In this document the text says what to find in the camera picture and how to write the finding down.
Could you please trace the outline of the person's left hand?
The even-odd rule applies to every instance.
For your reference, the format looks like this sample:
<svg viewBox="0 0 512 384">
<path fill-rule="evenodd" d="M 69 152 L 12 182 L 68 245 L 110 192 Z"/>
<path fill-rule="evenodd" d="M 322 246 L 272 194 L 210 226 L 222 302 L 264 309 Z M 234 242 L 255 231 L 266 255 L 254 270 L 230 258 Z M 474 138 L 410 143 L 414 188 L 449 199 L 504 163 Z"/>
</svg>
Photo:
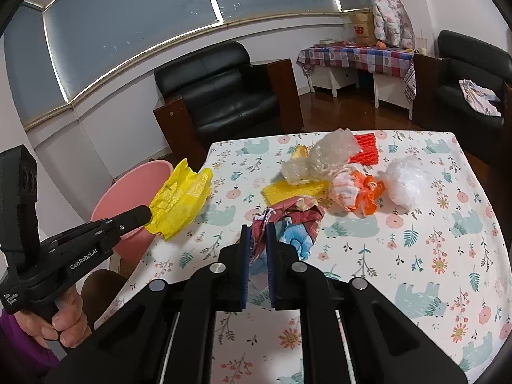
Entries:
<svg viewBox="0 0 512 384">
<path fill-rule="evenodd" d="M 83 311 L 83 299 L 73 285 L 58 302 L 60 309 L 49 323 L 27 310 L 18 311 L 14 317 L 23 332 L 40 346 L 48 348 L 47 341 L 59 340 L 63 347 L 75 348 L 91 335 L 88 318 Z"/>
</svg>

